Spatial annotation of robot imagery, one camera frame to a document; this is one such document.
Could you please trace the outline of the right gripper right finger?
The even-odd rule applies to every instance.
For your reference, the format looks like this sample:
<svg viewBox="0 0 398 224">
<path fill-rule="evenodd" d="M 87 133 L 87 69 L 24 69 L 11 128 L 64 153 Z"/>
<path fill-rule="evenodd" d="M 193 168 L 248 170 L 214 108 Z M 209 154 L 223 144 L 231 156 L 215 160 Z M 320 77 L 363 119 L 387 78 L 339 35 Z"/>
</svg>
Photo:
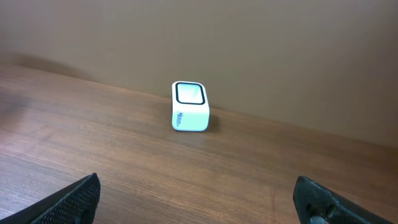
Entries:
<svg viewBox="0 0 398 224">
<path fill-rule="evenodd" d="M 293 201 L 301 224 L 392 223 L 306 176 L 297 178 Z"/>
</svg>

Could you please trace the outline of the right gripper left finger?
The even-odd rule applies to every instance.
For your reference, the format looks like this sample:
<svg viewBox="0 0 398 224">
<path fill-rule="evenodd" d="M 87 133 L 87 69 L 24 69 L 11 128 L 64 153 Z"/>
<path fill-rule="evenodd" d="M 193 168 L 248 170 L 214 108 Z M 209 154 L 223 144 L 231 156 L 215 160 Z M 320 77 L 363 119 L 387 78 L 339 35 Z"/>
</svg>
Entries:
<svg viewBox="0 0 398 224">
<path fill-rule="evenodd" d="M 1 220 L 1 224 L 92 224 L 101 184 L 92 173 Z"/>
</svg>

